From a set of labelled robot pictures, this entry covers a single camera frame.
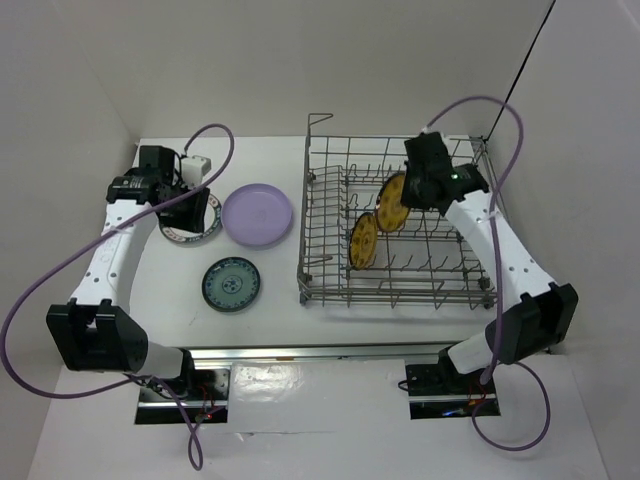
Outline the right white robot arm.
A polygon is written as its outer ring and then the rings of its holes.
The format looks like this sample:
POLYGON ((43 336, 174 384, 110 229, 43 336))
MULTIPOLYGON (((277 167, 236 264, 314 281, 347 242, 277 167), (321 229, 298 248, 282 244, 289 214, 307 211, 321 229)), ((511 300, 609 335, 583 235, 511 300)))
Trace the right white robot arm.
POLYGON ((440 133, 421 133, 404 146, 402 204, 437 210, 471 247, 496 289, 495 319, 482 332, 440 351, 440 387, 460 391, 473 375, 488 382, 488 368, 511 365, 561 343, 578 304, 575 288, 558 284, 538 265, 477 166, 454 165, 440 133))

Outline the white plate floral rim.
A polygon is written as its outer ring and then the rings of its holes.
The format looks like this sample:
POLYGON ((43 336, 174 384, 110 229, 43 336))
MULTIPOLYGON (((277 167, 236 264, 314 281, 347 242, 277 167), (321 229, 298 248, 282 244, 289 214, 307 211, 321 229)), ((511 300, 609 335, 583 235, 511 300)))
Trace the white plate floral rim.
POLYGON ((163 237, 170 243, 181 247, 196 247, 214 238, 222 228, 221 223, 222 203, 213 194, 209 194, 208 204, 204 216, 205 229, 202 233, 193 233, 171 227, 160 226, 163 237))

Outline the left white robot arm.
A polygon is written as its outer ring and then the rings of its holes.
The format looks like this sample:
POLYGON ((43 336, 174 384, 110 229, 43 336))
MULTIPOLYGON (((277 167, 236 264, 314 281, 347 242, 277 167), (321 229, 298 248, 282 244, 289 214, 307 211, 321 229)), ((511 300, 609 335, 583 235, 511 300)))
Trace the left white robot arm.
POLYGON ((111 182, 103 228, 108 238, 95 249, 68 302, 51 306, 46 316, 68 369, 154 376, 176 399, 196 390, 190 353, 152 342, 131 317, 130 298, 156 227, 203 233, 209 190, 201 183, 210 170, 207 158, 143 146, 138 166, 111 182))

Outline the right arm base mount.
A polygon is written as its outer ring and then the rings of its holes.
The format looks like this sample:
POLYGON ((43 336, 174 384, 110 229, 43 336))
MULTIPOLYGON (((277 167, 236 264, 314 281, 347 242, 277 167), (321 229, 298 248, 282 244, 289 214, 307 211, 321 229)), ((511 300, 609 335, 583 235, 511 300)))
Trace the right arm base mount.
POLYGON ((500 406, 493 381, 480 382, 482 369, 449 377, 437 364, 407 364, 406 378, 398 388, 408 395, 412 420, 471 417, 480 406, 478 416, 500 416, 500 406))

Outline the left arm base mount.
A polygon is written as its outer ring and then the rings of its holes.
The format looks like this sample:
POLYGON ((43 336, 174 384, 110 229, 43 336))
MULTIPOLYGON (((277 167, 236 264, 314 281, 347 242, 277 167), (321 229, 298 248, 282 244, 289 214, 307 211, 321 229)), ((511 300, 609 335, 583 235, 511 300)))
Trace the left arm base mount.
MULTIPOLYGON (((226 423, 231 370, 228 367, 196 370, 192 383, 185 386, 171 381, 190 422, 226 423)), ((175 425, 183 422, 178 405, 156 381, 141 382, 134 423, 136 425, 175 425)))

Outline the yellow patterned plate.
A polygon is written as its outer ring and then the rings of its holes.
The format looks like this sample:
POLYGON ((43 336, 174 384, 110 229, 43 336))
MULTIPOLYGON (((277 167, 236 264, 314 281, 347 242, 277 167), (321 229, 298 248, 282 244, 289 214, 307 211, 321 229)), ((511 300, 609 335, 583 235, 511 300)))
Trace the yellow patterned plate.
POLYGON ((383 184, 376 200, 375 217, 378 228, 391 233, 404 226, 410 209, 401 203, 405 174, 397 172, 383 184))
POLYGON ((348 256, 354 270, 367 269, 374 261, 378 229, 375 216, 363 213, 356 221, 350 235, 348 256))

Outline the blue patterned plate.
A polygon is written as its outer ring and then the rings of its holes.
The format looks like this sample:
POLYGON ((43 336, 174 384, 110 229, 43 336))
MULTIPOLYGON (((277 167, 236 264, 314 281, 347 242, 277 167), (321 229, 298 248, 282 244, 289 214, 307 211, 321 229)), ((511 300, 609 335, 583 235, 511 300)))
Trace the blue patterned plate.
POLYGON ((206 304, 223 313, 248 308, 258 297, 261 277, 257 267, 243 257, 226 257, 211 265, 201 282, 206 304))

